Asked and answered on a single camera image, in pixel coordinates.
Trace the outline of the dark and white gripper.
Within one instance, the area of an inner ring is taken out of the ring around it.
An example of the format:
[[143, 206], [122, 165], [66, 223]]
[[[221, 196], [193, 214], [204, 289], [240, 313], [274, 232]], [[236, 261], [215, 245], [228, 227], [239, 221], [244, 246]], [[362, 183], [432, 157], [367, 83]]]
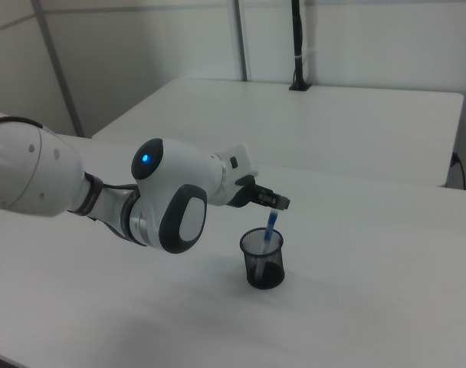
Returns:
[[[245, 143], [215, 154], [222, 163], [222, 178], [218, 190], [212, 196], [213, 205], [229, 205], [240, 208], [247, 205], [254, 191], [254, 178], [258, 175], [257, 165]], [[256, 204], [284, 211], [289, 208], [288, 197], [274, 190], [256, 185]]]

